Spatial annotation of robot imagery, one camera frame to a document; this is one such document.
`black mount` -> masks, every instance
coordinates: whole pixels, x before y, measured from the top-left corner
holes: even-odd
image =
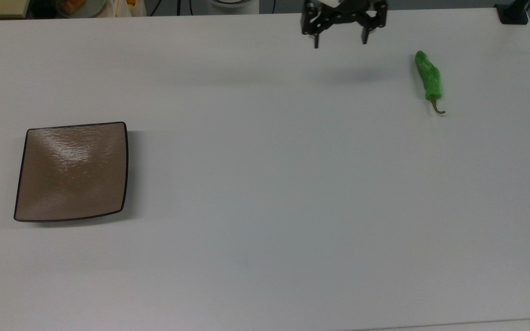
[[[530,0],[515,0],[512,4],[503,5],[497,4],[494,5],[494,8],[498,11],[498,18],[502,24],[513,24],[513,25],[526,25],[529,21],[529,18],[526,16],[526,6],[527,2]]]
[[[336,8],[326,6],[316,0],[304,0],[302,7],[302,34],[314,36],[314,48],[318,48],[320,33],[333,24],[357,22],[363,27],[361,40],[368,43],[369,33],[386,25],[387,1],[373,2],[376,15],[371,17],[367,11],[372,6],[369,0],[344,0]]]

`white table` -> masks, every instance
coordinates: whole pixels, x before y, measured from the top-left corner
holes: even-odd
[[[530,25],[494,9],[0,22],[0,330],[530,318]],[[445,116],[412,59],[440,68]],[[125,121],[125,210],[13,221],[28,128]]]

